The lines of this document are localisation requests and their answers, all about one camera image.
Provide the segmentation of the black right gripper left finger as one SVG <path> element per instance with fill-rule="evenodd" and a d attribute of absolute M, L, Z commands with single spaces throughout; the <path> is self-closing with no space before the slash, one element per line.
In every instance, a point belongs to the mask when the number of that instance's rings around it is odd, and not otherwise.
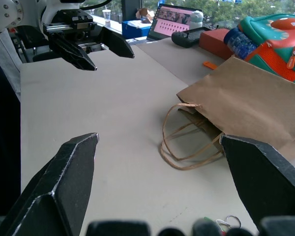
<path fill-rule="evenodd" d="M 79 236 L 88 207 L 98 133 L 62 144 L 0 224 L 0 236 Z"/>

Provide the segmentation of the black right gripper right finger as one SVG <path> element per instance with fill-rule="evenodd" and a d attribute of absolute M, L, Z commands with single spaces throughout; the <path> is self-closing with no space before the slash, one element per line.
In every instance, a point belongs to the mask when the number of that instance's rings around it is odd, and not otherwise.
<path fill-rule="evenodd" d="M 257 229 L 266 217 L 295 216 L 295 167 L 273 146 L 222 135 L 220 144 L 238 195 Z"/>

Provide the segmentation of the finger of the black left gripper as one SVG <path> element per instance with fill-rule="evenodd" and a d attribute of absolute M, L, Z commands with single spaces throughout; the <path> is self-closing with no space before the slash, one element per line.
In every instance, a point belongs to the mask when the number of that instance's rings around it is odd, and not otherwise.
<path fill-rule="evenodd" d="M 48 35 L 50 49 L 77 69 L 96 71 L 97 67 L 87 53 L 78 45 L 66 40 L 58 33 Z"/>
<path fill-rule="evenodd" d="M 128 42 L 118 33 L 103 27 L 100 31 L 100 42 L 119 57 L 133 59 L 135 54 Z"/>

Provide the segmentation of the brown paper bag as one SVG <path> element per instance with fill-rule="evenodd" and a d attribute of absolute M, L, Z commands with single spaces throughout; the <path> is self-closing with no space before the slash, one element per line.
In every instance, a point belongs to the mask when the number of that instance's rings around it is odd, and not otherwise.
<path fill-rule="evenodd" d="M 175 108 L 192 108 L 218 134 L 202 154 L 223 135 L 251 138 L 295 159 L 295 82 L 232 57 L 199 81 L 181 90 Z"/>

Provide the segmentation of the blue storage box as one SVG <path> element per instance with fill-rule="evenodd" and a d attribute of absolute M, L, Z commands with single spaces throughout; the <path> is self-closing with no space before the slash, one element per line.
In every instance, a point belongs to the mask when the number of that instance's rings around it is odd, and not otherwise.
<path fill-rule="evenodd" d="M 125 39 L 145 37 L 148 35 L 151 25 L 143 23 L 142 20 L 123 21 L 121 23 L 122 36 Z"/>

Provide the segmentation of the black window pillar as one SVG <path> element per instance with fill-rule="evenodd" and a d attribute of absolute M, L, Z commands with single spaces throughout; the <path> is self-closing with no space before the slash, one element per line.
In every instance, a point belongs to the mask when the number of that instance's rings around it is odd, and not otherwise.
<path fill-rule="evenodd" d="M 121 0 L 122 21 L 136 20 L 136 12 L 142 8 L 142 0 Z"/>

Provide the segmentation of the small cardboard box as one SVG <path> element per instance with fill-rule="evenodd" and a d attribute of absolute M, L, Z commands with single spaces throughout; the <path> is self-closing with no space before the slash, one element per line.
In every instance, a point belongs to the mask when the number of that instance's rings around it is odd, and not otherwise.
<path fill-rule="evenodd" d="M 154 11 L 147 8 L 140 8 L 135 14 L 137 19 L 142 20 L 144 24 L 151 24 L 154 18 Z"/>

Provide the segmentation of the open laptop with pink screen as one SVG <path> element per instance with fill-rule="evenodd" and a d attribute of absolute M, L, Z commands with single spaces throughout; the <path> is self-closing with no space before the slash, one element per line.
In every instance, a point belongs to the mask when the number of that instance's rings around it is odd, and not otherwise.
<path fill-rule="evenodd" d="M 191 14 L 201 9 L 175 6 L 160 3 L 152 25 L 147 35 L 147 40 L 158 41 L 172 36 L 173 32 L 189 30 Z"/>

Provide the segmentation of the black handheld controller with screen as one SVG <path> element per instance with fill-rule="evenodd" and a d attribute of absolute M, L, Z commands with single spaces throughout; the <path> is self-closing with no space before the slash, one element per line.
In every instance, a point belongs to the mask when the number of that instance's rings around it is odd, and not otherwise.
<path fill-rule="evenodd" d="M 200 36 L 202 32 L 211 31 L 214 28 L 208 28 L 208 27 L 200 27 L 196 29 L 189 29 L 186 31 L 180 31 L 180 32 L 173 32 L 171 36 L 171 40 L 184 48 L 190 48 L 194 45 L 199 44 Z"/>

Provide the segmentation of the white mint thermos bottle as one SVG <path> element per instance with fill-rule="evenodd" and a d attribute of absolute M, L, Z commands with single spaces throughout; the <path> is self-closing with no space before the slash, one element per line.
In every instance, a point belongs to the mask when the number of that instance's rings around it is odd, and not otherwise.
<path fill-rule="evenodd" d="M 194 11 L 192 12 L 191 16 L 190 16 L 190 24 L 189 24 L 189 29 L 197 29 L 197 28 L 201 28 L 203 26 L 203 12 L 201 11 Z"/>

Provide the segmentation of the orange rectangular box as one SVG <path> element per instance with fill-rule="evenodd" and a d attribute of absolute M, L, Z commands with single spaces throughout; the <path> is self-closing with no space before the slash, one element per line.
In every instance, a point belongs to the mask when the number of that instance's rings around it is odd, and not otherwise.
<path fill-rule="evenodd" d="M 199 47 L 224 60 L 229 59 L 234 53 L 224 43 L 224 37 L 228 32 L 228 29 L 215 29 L 202 32 L 200 34 Z"/>

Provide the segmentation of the blue patterned bottle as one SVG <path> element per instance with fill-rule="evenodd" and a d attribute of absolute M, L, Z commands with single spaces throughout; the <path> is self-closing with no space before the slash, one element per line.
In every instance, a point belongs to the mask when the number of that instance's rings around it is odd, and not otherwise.
<path fill-rule="evenodd" d="M 257 48 L 257 45 L 239 28 L 228 31 L 224 43 L 240 59 L 246 59 Z"/>

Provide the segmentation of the teal orange monster backpack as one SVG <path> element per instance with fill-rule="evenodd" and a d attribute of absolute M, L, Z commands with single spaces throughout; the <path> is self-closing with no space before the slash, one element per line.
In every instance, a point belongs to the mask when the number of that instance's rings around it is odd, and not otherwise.
<path fill-rule="evenodd" d="M 295 15 L 247 16 L 236 28 L 257 45 L 244 61 L 295 83 Z"/>

